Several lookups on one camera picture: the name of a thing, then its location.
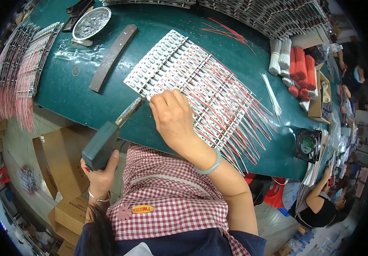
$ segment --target black top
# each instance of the black top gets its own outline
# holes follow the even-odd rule
[[[355,96],[362,88],[362,84],[359,83],[354,76],[354,71],[358,65],[357,57],[351,53],[351,51],[343,48],[343,62],[347,65],[347,70],[344,77],[342,77],[342,85],[345,84],[349,89],[352,96]]]
[[[92,223],[83,226],[74,256],[85,255],[84,244],[89,237],[91,227]],[[229,231],[229,234],[237,239],[251,256],[263,255],[266,239],[242,231]],[[156,256],[232,255],[228,239],[221,235],[218,228],[208,228],[156,238],[117,241],[116,256],[126,254],[141,242],[145,242],[151,253]]]
[[[296,221],[299,222],[299,224],[307,228],[321,228],[327,226],[335,218],[336,208],[335,205],[331,201],[329,201],[329,199],[322,196],[319,197],[323,198],[325,202],[323,203],[322,209],[320,209],[318,213],[315,214],[309,207],[301,212],[301,219],[308,225],[310,225],[310,227],[308,227],[301,219],[299,219],[299,217],[295,218],[296,201],[292,205],[292,208],[289,210],[289,215],[294,217]]]

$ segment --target red stool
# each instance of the red stool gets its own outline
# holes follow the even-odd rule
[[[8,182],[10,182],[10,178],[7,175],[7,168],[5,166],[5,167],[2,167],[2,169],[0,169],[0,184],[5,184]]]
[[[284,178],[273,177],[272,179],[276,179],[276,181],[279,182],[280,184],[285,183]],[[284,208],[284,203],[282,202],[284,185],[279,185],[275,181],[273,181],[273,183],[275,183],[274,186],[268,190],[263,201],[275,208]]]
[[[251,182],[253,181],[253,179],[255,178],[256,174],[255,173],[247,173],[245,174],[244,180],[247,182],[248,186],[249,184],[251,184]]]

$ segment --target metal dish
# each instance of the metal dish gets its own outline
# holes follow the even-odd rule
[[[111,11],[107,7],[98,7],[85,13],[74,25],[73,38],[84,40],[97,34],[109,22]]]

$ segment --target teal table surface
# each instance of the teal table surface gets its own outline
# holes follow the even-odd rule
[[[33,10],[29,20],[41,28],[57,21],[66,22],[69,15],[65,8],[76,2],[42,1]],[[101,3],[97,1],[95,7],[99,6]],[[263,105],[272,110],[268,91],[259,74],[267,73],[282,108],[281,125],[277,120],[273,120],[278,133],[273,132],[270,142],[261,137],[266,151],[260,149],[261,157],[257,165],[253,166],[247,159],[244,159],[244,162],[249,172],[303,179],[307,163],[294,157],[294,133],[298,128],[327,129],[327,125],[307,118],[307,113],[300,108],[297,99],[289,94],[281,79],[268,73],[269,40],[266,37],[232,18],[215,11],[206,13],[197,7],[186,10],[157,4],[128,4],[109,8],[112,12],[111,19],[102,31],[91,38],[93,41],[91,47],[72,46],[71,33],[58,34],[41,75],[37,95],[34,98],[35,104],[77,123],[99,129],[106,121],[115,120],[139,96],[125,85],[123,80],[166,33],[175,29],[219,59],[257,95],[258,99],[262,98]],[[246,45],[232,38],[200,30],[207,28],[202,23],[223,30],[208,19],[211,16],[249,39],[253,43],[251,48],[256,55]],[[125,48],[100,93],[96,93],[89,89],[90,81],[106,52],[128,24],[135,24],[138,33]],[[80,74],[74,77],[72,70],[76,66],[80,67]],[[326,65],[322,68],[322,72],[326,76],[329,75]],[[332,100],[337,104],[336,85],[332,84],[331,88]],[[122,127],[120,137],[160,151],[174,153],[158,134],[148,102]]]

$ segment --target cooling fan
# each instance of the cooling fan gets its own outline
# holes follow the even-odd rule
[[[320,158],[322,132],[300,128],[296,132],[295,157],[310,163],[316,163]]]

